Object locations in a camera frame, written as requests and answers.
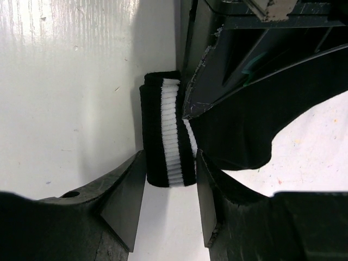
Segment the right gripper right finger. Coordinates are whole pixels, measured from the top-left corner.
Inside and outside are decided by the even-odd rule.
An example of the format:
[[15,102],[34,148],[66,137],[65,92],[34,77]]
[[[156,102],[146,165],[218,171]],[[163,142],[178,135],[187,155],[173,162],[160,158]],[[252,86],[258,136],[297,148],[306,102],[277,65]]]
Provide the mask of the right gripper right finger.
[[211,260],[347,260],[347,192],[264,196],[196,162],[204,245]]

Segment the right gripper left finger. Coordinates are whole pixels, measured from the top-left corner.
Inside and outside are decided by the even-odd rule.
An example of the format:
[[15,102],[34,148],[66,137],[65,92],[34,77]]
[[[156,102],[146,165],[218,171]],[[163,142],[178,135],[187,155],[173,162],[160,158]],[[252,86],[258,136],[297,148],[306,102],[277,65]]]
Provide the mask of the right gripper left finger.
[[61,197],[1,193],[1,260],[127,260],[134,250],[146,179],[139,151]]

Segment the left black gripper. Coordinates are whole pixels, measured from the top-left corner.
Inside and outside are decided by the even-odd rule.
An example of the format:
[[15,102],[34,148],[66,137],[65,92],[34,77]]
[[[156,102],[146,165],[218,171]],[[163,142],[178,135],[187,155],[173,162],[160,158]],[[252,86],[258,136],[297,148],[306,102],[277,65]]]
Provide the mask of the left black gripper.
[[181,1],[182,116],[200,116],[229,92],[232,73],[270,28],[342,26],[347,1]]

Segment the black striped sock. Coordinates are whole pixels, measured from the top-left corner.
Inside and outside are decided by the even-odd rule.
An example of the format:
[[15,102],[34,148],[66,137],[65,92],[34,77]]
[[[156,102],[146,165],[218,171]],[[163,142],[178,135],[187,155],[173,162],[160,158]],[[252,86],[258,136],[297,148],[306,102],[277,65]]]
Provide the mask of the black striped sock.
[[196,183],[198,150],[222,170],[248,170],[271,159],[272,141],[311,107],[347,91],[347,49],[304,62],[183,119],[178,71],[145,75],[140,87],[147,181],[162,188]]

